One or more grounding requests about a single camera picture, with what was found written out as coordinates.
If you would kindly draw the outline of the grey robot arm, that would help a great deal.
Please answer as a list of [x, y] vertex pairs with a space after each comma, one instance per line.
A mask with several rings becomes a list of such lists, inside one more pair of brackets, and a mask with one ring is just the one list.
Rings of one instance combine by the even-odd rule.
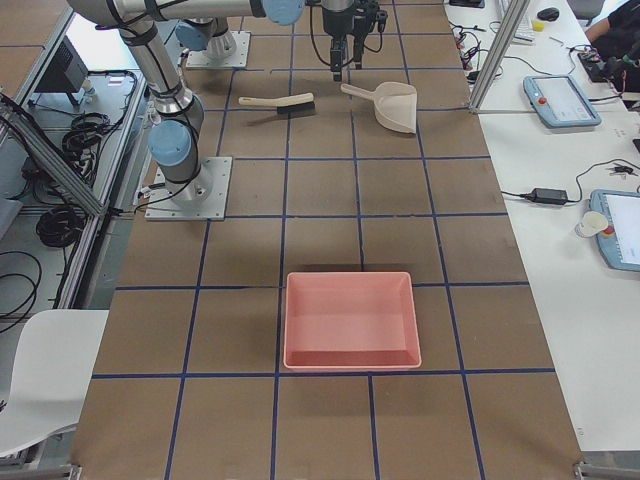
[[182, 20], [176, 27], [176, 36], [183, 47], [212, 60], [227, 58], [237, 49], [226, 18]]
[[[179, 76], [159, 37], [157, 24], [178, 20], [180, 27], [202, 39], [200, 45], [182, 40], [192, 51], [205, 49], [216, 35], [226, 33], [229, 17], [268, 18], [279, 26], [296, 23], [314, 1], [71, 1], [75, 13], [99, 30], [116, 30], [136, 60], [154, 98], [160, 124], [149, 135], [149, 150], [165, 180], [176, 188], [188, 184], [200, 172], [198, 138], [204, 107]], [[366, 38], [382, 33], [387, 12], [376, 1], [320, 1], [324, 32], [330, 36], [328, 60], [336, 81], [353, 63], [362, 65]]]

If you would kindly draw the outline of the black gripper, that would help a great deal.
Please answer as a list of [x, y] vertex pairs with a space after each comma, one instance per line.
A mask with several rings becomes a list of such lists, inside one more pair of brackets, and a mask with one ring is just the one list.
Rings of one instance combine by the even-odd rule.
[[330, 70], [333, 80], [341, 82], [347, 36], [354, 38], [353, 64], [356, 69], [361, 69], [366, 39], [374, 30], [379, 34], [385, 31], [388, 13], [378, 1], [322, 0], [320, 5], [323, 29], [331, 38]]

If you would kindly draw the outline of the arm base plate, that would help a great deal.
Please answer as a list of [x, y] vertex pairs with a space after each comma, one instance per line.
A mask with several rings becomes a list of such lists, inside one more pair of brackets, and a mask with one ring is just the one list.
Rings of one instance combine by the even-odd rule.
[[157, 168], [154, 180], [164, 186], [151, 191], [145, 218], [149, 221], [223, 221], [232, 163], [231, 157], [204, 158], [198, 176], [184, 189], [166, 182]]
[[187, 69], [245, 69], [248, 61], [251, 33], [228, 30], [213, 37], [202, 51], [189, 51]]

